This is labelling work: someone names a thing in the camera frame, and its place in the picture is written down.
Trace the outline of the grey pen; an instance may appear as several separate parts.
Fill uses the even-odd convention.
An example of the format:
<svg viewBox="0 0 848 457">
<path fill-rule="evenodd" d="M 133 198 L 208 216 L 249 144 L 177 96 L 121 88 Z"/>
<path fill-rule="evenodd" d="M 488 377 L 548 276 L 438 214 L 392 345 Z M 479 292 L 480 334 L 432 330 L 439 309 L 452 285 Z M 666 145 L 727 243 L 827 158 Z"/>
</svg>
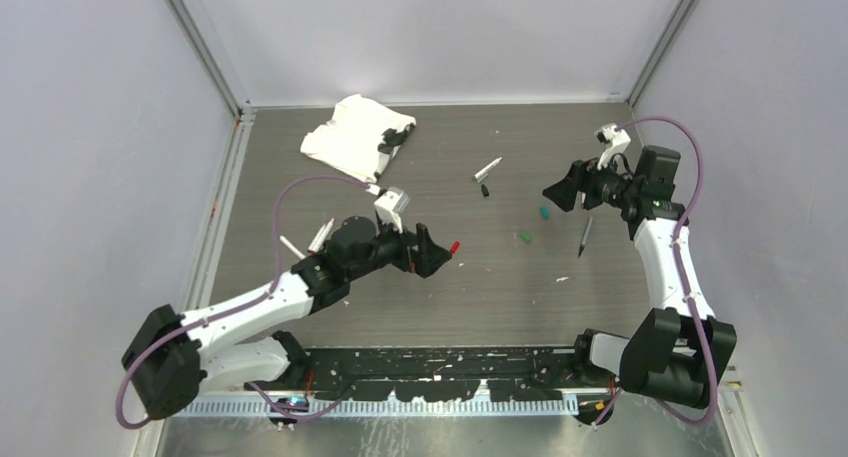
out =
<svg viewBox="0 0 848 457">
<path fill-rule="evenodd" d="M 589 240 L 591 230 L 592 230 L 592 227 L 593 227 L 593 222 L 594 222 L 594 218 L 592 216 L 589 216 L 587 221 L 586 221 L 586 224 L 585 224 L 585 227 L 584 227 L 584 230 L 582 232 L 581 239 L 580 239 L 580 242 L 579 242 L 578 257 L 581 257 L 583 255 L 583 253 L 585 252 L 586 248 L 587 248 L 588 240 Z"/>
</svg>

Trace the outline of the white pen green tip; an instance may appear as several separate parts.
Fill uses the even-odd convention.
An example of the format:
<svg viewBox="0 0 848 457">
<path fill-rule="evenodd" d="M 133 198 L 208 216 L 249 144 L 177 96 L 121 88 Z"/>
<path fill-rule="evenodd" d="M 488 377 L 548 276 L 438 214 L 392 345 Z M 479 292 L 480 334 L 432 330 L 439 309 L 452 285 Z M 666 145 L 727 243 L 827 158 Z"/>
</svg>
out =
<svg viewBox="0 0 848 457">
<path fill-rule="evenodd" d="M 473 180 L 474 182 L 477 182 L 477 183 L 482 182 L 483 180 L 485 180 L 485 179 L 489 176 L 489 174 L 491 173 L 491 171 L 492 171 L 494 168 L 496 168 L 496 167 L 497 167 L 497 166 L 498 166 L 501 162 L 502 162 L 502 157 L 497 157 L 497 158 L 493 159 L 493 160 L 492 160 L 491 162 L 489 162 L 486 166 L 484 166 L 482 169 L 480 169 L 479 171 L 477 171 L 477 172 L 476 172 L 476 173 L 472 176 L 472 180 Z"/>
</svg>

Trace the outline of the white pen red tip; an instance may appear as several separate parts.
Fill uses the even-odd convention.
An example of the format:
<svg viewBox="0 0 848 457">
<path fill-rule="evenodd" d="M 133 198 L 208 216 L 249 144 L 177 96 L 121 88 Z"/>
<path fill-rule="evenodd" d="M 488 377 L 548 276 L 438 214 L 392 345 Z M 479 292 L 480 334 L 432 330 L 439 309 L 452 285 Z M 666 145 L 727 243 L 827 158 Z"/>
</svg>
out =
<svg viewBox="0 0 848 457">
<path fill-rule="evenodd" d="M 324 243 L 328 239 L 330 232 L 335 224 L 335 219 L 331 218 L 326 223 L 324 223 L 319 230 L 314 235 L 312 241 L 307 247 L 307 250 L 310 254 L 317 253 L 321 250 Z"/>
</svg>

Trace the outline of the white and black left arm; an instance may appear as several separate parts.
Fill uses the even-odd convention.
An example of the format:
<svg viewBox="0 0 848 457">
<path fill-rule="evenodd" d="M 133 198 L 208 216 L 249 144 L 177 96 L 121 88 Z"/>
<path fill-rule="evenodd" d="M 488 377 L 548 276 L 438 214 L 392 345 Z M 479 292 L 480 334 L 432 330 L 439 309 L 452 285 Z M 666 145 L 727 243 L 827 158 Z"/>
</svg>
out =
<svg viewBox="0 0 848 457">
<path fill-rule="evenodd" d="M 275 382 L 294 390 L 309 366 L 301 344 L 284 331 L 259 341 L 253 336 L 344 300 L 355 280 L 384 267 L 428 278 L 453 254 L 423 224 L 398 231 L 355 216 L 268 284 L 193 311 L 157 307 L 121 359 L 126 376 L 116 413 L 123 413 L 128 389 L 139 397 L 145 422 L 169 418 L 202 394 L 242 384 Z"/>
</svg>

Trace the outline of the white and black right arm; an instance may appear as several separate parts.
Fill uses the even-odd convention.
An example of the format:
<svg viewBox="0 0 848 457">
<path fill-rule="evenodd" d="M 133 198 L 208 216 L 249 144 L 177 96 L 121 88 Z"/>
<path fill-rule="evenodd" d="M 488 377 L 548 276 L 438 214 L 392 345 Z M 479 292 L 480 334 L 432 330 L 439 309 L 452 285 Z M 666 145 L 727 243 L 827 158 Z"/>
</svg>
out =
<svg viewBox="0 0 848 457">
<path fill-rule="evenodd" d="M 576 160 L 542 194 L 565 212 L 578 203 L 619 210 L 648 285 L 650 309 L 632 336 L 588 329 L 576 338 L 573 377 L 596 386 L 611 375 L 625 392 L 709 410 L 737 334 L 716 318 L 697 280 L 687 208 L 673 199 L 680 159 L 677 151 L 649 145 L 624 173 L 601 158 Z"/>
</svg>

